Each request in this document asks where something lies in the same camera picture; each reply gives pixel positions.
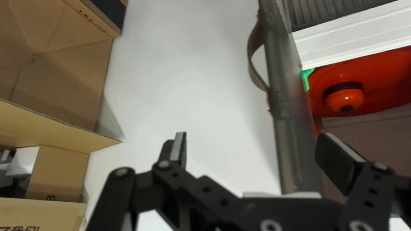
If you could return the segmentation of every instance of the red object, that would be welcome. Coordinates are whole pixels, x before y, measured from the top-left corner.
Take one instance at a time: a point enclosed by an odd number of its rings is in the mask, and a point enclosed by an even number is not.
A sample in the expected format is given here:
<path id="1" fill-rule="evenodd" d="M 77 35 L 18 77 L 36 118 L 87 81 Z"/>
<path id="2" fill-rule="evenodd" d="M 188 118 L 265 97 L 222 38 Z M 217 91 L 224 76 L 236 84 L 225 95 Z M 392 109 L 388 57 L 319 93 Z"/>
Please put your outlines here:
<path id="1" fill-rule="evenodd" d="M 411 103 L 411 48 L 317 68 L 308 81 L 307 94 L 316 117 L 397 108 Z"/>

